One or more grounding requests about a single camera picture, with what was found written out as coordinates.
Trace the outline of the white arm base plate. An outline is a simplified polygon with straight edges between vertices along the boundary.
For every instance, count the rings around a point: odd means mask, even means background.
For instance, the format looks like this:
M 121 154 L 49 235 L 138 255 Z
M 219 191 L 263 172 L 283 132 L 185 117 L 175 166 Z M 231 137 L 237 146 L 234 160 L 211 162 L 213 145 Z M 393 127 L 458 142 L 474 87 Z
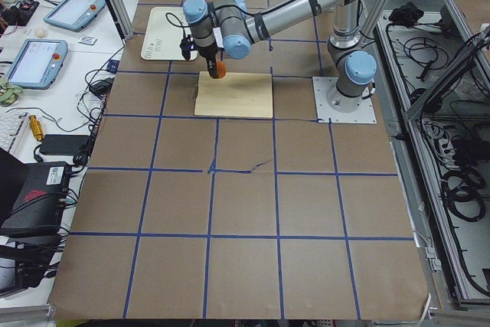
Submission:
M 354 98 L 337 91 L 337 77 L 313 77 L 315 109 L 319 123 L 376 124 L 369 87 Z

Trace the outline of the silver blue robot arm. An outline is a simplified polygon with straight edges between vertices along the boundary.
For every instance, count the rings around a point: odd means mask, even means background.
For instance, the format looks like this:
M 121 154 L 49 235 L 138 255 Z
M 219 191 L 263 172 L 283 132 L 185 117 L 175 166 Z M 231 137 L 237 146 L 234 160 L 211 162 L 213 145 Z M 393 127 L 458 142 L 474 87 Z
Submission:
M 196 51 L 206 60 L 207 72 L 214 79 L 222 78 L 226 70 L 217 61 L 214 29 L 219 28 L 222 48 L 232 59 L 250 54 L 253 44 L 316 17 L 329 8 L 335 10 L 333 31 L 328 39 L 328 52 L 339 76 L 346 78 L 346 57 L 360 48 L 361 32 L 358 7 L 361 0 L 285 0 L 257 13 L 247 11 L 245 0 L 186 0 L 183 13 L 189 32 L 183 34 L 180 48 L 185 60 Z

